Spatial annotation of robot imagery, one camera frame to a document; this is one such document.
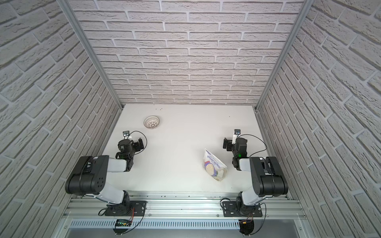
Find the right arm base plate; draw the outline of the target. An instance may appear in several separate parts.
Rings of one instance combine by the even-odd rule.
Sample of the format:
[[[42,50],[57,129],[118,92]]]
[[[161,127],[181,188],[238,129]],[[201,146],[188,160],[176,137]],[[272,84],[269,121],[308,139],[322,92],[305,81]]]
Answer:
[[[223,200],[220,202],[220,206],[224,217],[261,218],[263,216],[262,209],[259,205],[237,205],[236,201]]]

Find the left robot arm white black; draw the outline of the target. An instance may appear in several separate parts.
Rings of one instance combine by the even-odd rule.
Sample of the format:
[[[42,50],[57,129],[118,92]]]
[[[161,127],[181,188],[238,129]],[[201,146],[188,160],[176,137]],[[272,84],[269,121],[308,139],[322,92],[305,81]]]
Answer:
[[[144,149],[141,138],[134,141],[126,136],[118,142],[119,151],[114,158],[108,155],[80,157],[65,183],[65,192],[105,202],[106,208],[99,211],[99,216],[143,217],[146,202],[131,201],[127,191],[107,182],[107,175],[129,172],[134,165],[134,156]]]

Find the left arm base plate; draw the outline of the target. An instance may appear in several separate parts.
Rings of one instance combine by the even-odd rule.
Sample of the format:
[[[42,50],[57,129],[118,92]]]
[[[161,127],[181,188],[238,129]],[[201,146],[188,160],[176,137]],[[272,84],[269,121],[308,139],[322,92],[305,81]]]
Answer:
[[[113,217],[142,217],[146,211],[146,204],[146,201],[130,201],[118,205],[108,205],[104,215]]]

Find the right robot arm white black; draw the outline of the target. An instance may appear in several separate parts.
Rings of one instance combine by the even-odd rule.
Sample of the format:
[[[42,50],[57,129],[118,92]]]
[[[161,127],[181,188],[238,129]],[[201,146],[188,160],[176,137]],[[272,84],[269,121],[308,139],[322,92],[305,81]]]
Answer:
[[[233,153],[234,168],[250,172],[252,181],[252,185],[241,191],[235,200],[221,200],[224,217],[261,217],[261,202],[288,193],[289,186],[276,157],[248,156],[247,140],[241,137],[225,138],[223,148]]]

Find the white oats bag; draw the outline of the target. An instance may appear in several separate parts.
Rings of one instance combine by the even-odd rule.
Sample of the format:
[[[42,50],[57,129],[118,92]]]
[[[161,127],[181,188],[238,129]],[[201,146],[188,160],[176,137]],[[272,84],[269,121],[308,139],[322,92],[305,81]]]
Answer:
[[[222,181],[227,174],[227,166],[207,149],[204,150],[204,169],[217,181]]]

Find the patterned white breakfast bowl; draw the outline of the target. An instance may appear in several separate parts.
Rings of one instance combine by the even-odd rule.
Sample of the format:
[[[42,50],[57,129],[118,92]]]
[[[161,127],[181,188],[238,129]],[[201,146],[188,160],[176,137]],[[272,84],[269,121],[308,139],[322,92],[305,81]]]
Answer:
[[[157,116],[149,116],[144,120],[143,124],[147,129],[155,129],[159,126],[160,119]]]

